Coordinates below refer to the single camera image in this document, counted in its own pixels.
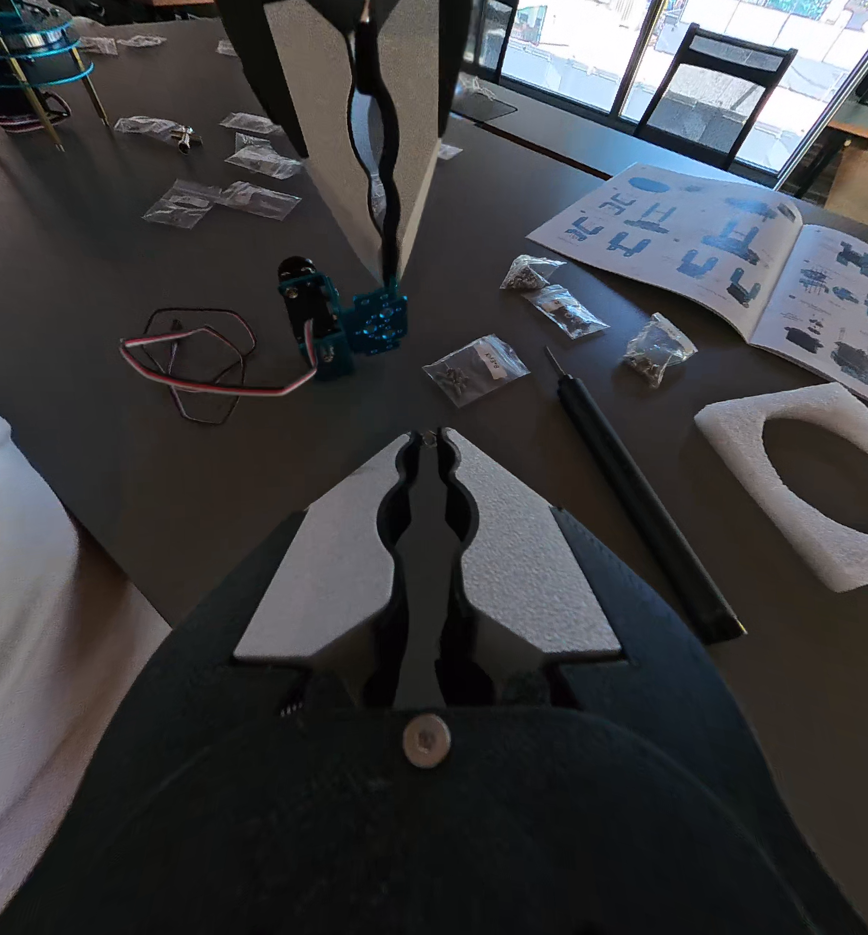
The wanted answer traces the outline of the black chair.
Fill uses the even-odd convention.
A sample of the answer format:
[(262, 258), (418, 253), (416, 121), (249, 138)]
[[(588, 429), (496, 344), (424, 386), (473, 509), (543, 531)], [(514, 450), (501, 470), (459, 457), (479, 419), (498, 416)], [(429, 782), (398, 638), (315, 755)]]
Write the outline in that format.
[(633, 136), (728, 170), (795, 55), (692, 23)]

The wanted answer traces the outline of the assembly instruction booklet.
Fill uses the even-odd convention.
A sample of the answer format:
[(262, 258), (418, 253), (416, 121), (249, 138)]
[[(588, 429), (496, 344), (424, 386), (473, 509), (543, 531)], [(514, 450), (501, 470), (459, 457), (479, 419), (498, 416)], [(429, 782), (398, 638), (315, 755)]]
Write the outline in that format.
[(868, 243), (806, 222), (786, 195), (634, 165), (528, 238), (694, 301), (868, 402)]

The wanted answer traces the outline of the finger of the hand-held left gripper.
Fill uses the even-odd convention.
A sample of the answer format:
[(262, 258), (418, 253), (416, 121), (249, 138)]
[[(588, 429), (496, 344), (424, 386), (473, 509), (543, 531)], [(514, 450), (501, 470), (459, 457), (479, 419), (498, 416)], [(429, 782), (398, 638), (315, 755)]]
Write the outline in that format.
[(368, 178), (370, 256), (381, 285), (404, 272), (441, 142), (440, 3), (361, 2), (357, 161)]
[(304, 161), (380, 286), (397, 278), (397, 119), (381, 74), (378, 2), (270, 2), (264, 16)]

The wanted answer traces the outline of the dark grey desk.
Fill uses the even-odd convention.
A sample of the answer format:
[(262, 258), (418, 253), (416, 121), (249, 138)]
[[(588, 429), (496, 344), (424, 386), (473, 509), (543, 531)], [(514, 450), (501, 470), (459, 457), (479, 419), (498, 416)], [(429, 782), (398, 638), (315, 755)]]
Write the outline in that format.
[[(167, 22), (156, 49), (98, 56), (111, 118), (194, 126), (189, 155), (118, 136), (86, 91), (62, 96), (64, 152), (0, 133), (0, 415), (19, 449), (171, 624), (179, 624), (287, 513), (393, 437), (449, 426), (569, 510), (667, 599), (649, 551), (556, 398), (550, 346), (580, 377), (747, 630), (711, 653), (752, 722), (802, 832), (868, 923), (868, 588), (820, 584), (694, 423), (709, 403), (792, 390), (806, 371), (748, 347), (682, 298), (568, 264), (561, 280), (610, 328), (570, 341), (499, 289), (529, 232), (599, 179), (452, 119), (463, 152), (438, 163), (404, 276), (409, 332), (357, 373), (283, 400), (247, 400), (221, 427), (183, 420), (164, 388), (121, 359), (160, 307), (227, 308), (258, 338), (253, 382), (301, 369), (277, 264), (311, 257), (347, 298), (372, 279), (311, 180), (286, 220), (216, 206), (185, 231), (142, 220), (176, 179), (226, 186), (229, 112), (261, 112), (213, 19)], [(698, 352), (659, 388), (622, 363), (656, 312)], [(530, 374), (456, 408), (423, 372), (479, 337)]]

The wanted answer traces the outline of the person's white shirt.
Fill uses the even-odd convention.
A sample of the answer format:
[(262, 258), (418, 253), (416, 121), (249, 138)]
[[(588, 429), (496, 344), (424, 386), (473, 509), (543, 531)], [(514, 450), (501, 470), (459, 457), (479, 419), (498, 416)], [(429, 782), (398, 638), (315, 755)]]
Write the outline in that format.
[(0, 914), (170, 631), (0, 416)]

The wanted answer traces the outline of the white foam packing frame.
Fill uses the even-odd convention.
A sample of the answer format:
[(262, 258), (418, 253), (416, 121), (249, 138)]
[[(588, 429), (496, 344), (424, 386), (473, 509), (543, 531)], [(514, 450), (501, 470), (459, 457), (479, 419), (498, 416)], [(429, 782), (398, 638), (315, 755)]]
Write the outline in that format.
[(848, 441), (868, 455), (868, 407), (838, 383), (709, 404), (700, 433), (817, 578), (845, 593), (868, 585), (868, 534), (831, 519), (781, 479), (765, 448), (769, 421), (790, 419)]

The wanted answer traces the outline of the clear bag with white label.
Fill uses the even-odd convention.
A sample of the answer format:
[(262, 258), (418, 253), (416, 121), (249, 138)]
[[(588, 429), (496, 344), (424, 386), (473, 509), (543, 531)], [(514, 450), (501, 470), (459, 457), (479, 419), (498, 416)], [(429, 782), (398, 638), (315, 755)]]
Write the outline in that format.
[(142, 220), (191, 230), (221, 199), (222, 188), (218, 186), (178, 179), (145, 211)]
[(285, 220), (301, 203), (296, 195), (274, 191), (248, 181), (235, 181), (216, 198), (218, 206), (275, 221)]

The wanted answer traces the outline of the black screwdriver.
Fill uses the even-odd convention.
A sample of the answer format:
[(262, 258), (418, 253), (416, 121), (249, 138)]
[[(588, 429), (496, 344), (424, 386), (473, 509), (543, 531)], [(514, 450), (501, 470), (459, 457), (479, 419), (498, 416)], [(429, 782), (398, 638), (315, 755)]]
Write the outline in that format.
[(661, 568), (697, 637), (713, 645), (744, 636), (739, 617), (584, 383), (561, 366), (550, 347), (543, 350), (568, 419)]

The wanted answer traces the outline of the clear bag of silver screws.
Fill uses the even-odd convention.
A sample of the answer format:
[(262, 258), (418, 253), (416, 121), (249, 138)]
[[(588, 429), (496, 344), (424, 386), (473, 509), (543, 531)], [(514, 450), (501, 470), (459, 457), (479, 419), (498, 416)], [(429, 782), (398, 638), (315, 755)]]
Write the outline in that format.
[(540, 291), (551, 285), (549, 276), (564, 265), (566, 261), (520, 254), (512, 261), (499, 288), (523, 293)]

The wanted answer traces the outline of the labelled clear bag of screws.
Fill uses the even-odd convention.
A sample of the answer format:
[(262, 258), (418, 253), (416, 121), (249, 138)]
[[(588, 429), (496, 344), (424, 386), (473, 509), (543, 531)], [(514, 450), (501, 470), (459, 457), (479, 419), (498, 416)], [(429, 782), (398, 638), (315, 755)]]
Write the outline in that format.
[(495, 334), (479, 337), (423, 366), (423, 372), (456, 408), (530, 374), (510, 344)]

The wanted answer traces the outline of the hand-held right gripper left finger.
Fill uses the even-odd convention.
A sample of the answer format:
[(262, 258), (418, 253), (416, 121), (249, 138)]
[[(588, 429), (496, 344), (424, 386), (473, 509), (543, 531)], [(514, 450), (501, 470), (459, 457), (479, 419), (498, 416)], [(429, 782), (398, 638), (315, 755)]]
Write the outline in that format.
[(233, 658), (337, 676), (353, 701), (393, 705), (408, 636), (397, 544), (411, 522), (421, 436), (396, 437), (307, 508)]

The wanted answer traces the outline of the large office window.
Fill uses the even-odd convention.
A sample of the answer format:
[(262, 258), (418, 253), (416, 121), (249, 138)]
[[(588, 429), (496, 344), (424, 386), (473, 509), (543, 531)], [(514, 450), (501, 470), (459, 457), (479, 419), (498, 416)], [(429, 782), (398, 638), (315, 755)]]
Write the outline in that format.
[(774, 174), (868, 59), (868, 1), (519, 2), (501, 76), (637, 123), (692, 23), (795, 50), (737, 157)]

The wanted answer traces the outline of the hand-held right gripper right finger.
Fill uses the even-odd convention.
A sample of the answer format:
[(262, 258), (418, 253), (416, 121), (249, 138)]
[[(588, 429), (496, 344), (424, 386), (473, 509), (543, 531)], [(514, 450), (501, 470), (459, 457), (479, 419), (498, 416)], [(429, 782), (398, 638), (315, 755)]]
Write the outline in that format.
[(519, 677), (619, 658), (553, 505), (452, 428), (437, 453), (458, 541), (435, 660), (446, 704), (491, 706)]

